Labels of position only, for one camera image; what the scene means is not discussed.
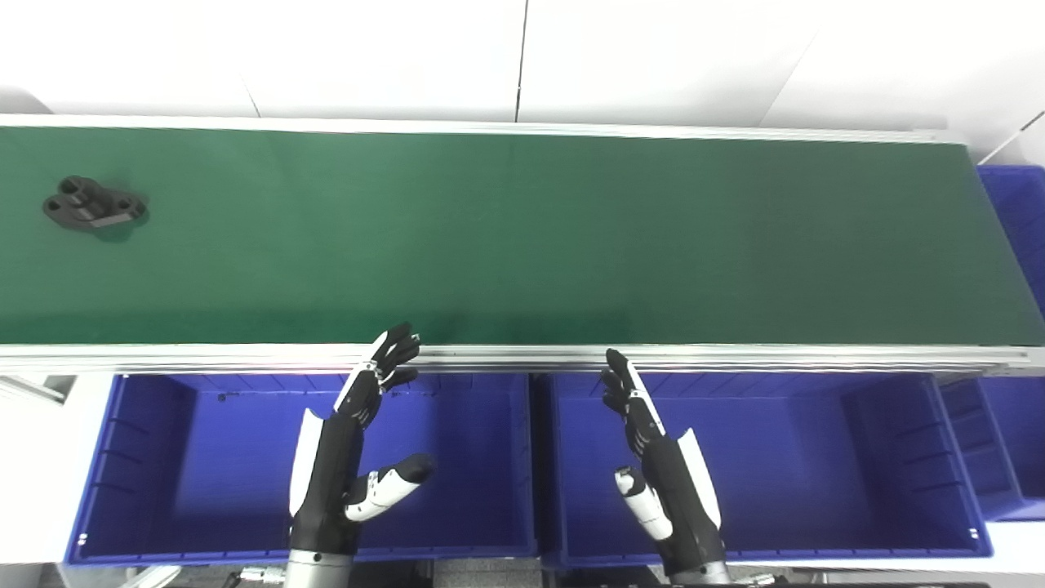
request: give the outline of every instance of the robotic hand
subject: robotic hand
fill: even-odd
[[[363,432],[381,395],[417,377],[400,368],[415,357],[420,338],[410,324],[382,333],[364,354],[329,415],[305,410],[291,475],[291,557],[285,588],[345,588],[362,523],[416,490],[434,471],[432,458],[414,454],[356,477]]]
[[[603,402],[624,419],[628,447],[642,464],[642,471],[617,470],[625,503],[656,542],[673,584],[729,584],[718,499],[693,429],[668,438],[631,362],[617,350],[606,351],[606,361]]]

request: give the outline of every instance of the aluminum rail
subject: aluminum rail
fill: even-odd
[[[424,346],[427,372],[594,372],[614,347],[647,372],[934,372],[1045,376],[1045,348],[965,346]],[[350,344],[0,346],[0,373],[343,373]]]

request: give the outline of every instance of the hole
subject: hole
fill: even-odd
[[[62,193],[75,193],[79,191],[79,184],[71,178],[66,178],[59,184],[59,190]]]

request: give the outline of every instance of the green conveyor belt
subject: green conveyor belt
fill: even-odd
[[[0,344],[1045,344],[960,145],[4,127],[0,190]]]

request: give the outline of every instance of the blue plastic bin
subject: blue plastic bin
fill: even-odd
[[[1045,520],[1045,378],[963,380],[943,393],[988,520]]]
[[[1045,168],[980,165],[977,170],[1045,315]]]
[[[133,376],[115,382],[68,562],[285,560],[304,409],[341,376]],[[536,555],[528,378],[422,375],[387,395],[361,473],[414,452],[436,474],[370,521],[359,560]]]
[[[927,375],[644,377],[673,437],[692,427],[734,560],[983,557],[982,516]],[[613,470],[635,464],[595,375],[541,379],[552,567],[657,563]]]

